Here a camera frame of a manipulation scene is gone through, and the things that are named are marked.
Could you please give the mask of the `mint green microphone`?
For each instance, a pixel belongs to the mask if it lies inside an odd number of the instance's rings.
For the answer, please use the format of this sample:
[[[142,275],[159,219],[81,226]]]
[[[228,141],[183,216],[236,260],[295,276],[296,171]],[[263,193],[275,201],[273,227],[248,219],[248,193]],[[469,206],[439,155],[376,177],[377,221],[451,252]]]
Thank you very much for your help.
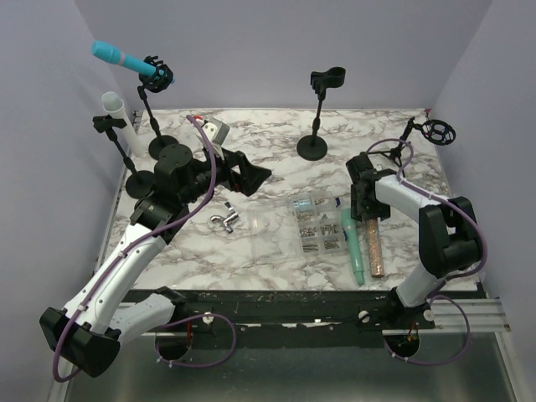
[[[351,209],[345,208],[341,212],[341,222],[345,235],[349,260],[355,280],[359,286],[365,283],[363,257],[359,242],[356,220],[352,218]]]

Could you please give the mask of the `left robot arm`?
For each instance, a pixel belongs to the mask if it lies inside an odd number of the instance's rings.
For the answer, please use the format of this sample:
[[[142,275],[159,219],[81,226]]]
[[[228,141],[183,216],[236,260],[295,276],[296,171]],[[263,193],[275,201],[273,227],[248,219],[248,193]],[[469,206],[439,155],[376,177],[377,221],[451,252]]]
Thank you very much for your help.
[[[39,319],[54,353],[53,374],[58,382],[61,359],[91,377],[103,374],[121,346],[157,327],[178,330],[185,323],[184,303],[167,288],[120,311],[120,303],[144,269],[203,208],[218,185],[249,197],[271,176],[271,170],[253,165],[243,152],[212,148],[205,161],[193,157],[189,147],[170,145],[160,153],[153,172],[155,183],[137,201],[131,223],[120,242],[82,290],[61,309],[49,307]]]

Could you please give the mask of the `black tripod shock mount stand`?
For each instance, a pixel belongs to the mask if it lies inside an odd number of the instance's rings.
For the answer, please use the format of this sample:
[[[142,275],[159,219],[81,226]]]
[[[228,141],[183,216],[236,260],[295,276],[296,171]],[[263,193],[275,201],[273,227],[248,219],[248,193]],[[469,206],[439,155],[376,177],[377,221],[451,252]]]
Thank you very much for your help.
[[[448,146],[456,140],[456,131],[448,123],[436,119],[417,123],[415,118],[411,117],[407,121],[402,135],[398,138],[397,146],[388,151],[372,151],[372,153],[387,158],[395,166],[401,168],[403,165],[402,151],[406,148],[406,142],[409,142],[410,134],[413,131],[418,131],[428,142],[440,147]]]

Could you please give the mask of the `silver glitter microphone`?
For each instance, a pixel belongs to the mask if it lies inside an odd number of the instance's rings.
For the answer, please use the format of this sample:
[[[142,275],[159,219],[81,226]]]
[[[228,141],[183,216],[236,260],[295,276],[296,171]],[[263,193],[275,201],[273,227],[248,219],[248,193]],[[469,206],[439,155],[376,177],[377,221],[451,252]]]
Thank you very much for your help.
[[[384,259],[377,219],[365,221],[365,240],[368,246],[370,275],[373,278],[384,277]]]

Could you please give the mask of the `black round base stand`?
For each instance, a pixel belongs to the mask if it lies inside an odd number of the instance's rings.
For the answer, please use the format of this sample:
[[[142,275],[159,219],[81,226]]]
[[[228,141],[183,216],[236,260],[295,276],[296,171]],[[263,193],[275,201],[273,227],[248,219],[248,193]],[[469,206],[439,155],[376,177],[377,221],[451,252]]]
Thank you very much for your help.
[[[311,72],[310,84],[317,95],[317,112],[312,122],[312,134],[302,137],[296,145],[298,155],[307,161],[319,161],[327,155],[327,143],[318,136],[322,104],[326,99],[327,90],[342,87],[345,76],[346,70],[338,66],[324,72]]]

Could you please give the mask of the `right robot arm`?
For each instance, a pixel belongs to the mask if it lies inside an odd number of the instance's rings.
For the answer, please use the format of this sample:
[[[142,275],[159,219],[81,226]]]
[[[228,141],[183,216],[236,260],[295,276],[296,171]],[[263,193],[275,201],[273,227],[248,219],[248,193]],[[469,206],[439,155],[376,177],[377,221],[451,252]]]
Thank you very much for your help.
[[[387,322],[397,328],[415,319],[443,285],[468,276],[487,258],[487,243],[468,198],[445,198],[429,193],[392,169],[378,170],[362,152],[346,162],[352,181],[351,215],[360,222],[385,220],[397,209],[418,224],[419,263],[410,275],[389,292]]]

